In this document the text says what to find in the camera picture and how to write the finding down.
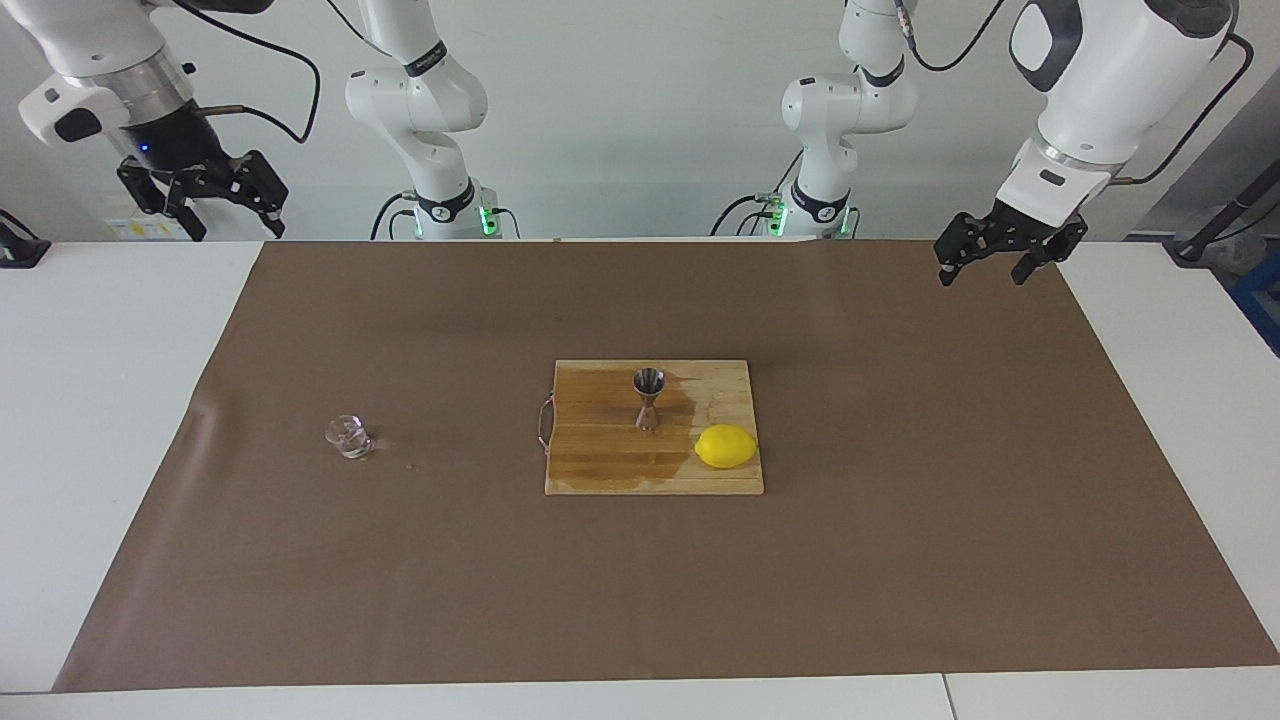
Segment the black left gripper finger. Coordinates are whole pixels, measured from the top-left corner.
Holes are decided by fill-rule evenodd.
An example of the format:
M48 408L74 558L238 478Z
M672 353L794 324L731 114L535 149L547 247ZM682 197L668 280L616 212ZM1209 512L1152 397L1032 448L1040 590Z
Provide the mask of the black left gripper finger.
M943 287L950 287L960 270L969 263L991 255L986 232L989 222L968 213L957 213L934 241L934 255L940 264L938 278Z
M1088 229L1088 225L1065 225L1047 240L1033 242L1010 272L1014 284L1021 286L1042 266L1069 259Z

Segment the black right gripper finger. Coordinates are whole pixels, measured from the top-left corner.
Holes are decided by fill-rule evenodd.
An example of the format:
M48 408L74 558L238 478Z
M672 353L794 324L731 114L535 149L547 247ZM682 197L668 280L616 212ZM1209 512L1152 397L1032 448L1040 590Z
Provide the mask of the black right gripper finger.
M116 167L116 177L143 214L169 218L177 222L193 242L205 241L207 227L189 206L186 192L177 179L161 191L154 173L137 158L124 158Z
M251 210L275 240L285 233L282 213L288 195L284 181L260 150L207 161L195 179L196 199L225 200Z

